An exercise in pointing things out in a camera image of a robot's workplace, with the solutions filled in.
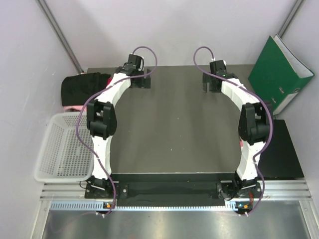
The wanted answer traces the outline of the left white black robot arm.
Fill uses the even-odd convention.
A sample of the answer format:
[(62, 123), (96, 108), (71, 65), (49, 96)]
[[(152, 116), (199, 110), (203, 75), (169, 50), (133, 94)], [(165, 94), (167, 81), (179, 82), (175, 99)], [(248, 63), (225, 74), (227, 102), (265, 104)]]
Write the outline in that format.
[(118, 67), (107, 90), (92, 99), (86, 109), (87, 129), (93, 141), (94, 169), (87, 180), (86, 198), (111, 198), (114, 195), (110, 180), (110, 147), (117, 129), (115, 105), (128, 88), (149, 89), (151, 77), (145, 76), (144, 59), (130, 54), (126, 63)]

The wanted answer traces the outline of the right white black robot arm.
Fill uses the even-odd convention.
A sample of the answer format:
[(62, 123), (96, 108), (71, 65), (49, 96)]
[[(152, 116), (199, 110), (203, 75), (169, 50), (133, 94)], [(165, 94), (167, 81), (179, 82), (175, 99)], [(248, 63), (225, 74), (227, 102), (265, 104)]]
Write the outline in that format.
[(238, 134), (242, 143), (241, 158), (235, 171), (232, 185), (223, 186), (221, 196), (231, 200), (235, 196), (244, 197), (257, 187), (257, 176), (261, 150), (267, 144), (271, 131), (266, 104), (240, 82), (232, 73), (227, 72), (224, 60), (209, 63), (210, 74), (203, 73), (203, 90), (222, 93), (240, 110)]

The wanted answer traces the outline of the black printed t shirt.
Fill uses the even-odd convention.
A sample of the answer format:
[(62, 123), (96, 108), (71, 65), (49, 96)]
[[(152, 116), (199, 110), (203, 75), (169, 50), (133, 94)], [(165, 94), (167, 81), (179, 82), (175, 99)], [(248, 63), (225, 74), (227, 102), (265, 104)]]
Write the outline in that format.
[(83, 105), (93, 94), (107, 87), (110, 74), (85, 73), (66, 77), (61, 84), (62, 106)]

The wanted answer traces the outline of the red t shirt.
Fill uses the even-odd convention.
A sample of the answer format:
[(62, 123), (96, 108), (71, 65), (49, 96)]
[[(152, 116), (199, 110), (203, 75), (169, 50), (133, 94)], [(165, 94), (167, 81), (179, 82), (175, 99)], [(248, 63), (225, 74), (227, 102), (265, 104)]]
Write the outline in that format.
[(111, 81), (112, 81), (112, 78), (109, 78), (109, 79), (107, 80), (107, 86), (111, 83)]

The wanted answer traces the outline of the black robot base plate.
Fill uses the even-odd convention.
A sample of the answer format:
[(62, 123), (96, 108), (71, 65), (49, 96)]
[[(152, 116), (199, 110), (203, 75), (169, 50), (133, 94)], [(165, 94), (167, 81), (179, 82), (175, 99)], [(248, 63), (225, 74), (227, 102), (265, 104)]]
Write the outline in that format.
[(113, 174), (86, 182), (86, 199), (116, 199), (124, 207), (223, 206), (226, 199), (261, 195), (257, 180), (241, 183), (234, 173)]

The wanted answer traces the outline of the pink t shirt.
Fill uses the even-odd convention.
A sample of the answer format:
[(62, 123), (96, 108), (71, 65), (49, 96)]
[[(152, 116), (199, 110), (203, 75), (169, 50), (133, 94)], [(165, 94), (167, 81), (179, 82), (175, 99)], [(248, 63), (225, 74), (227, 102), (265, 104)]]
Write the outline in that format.
[(63, 109), (65, 112), (80, 112), (82, 110), (83, 106), (64, 106)]

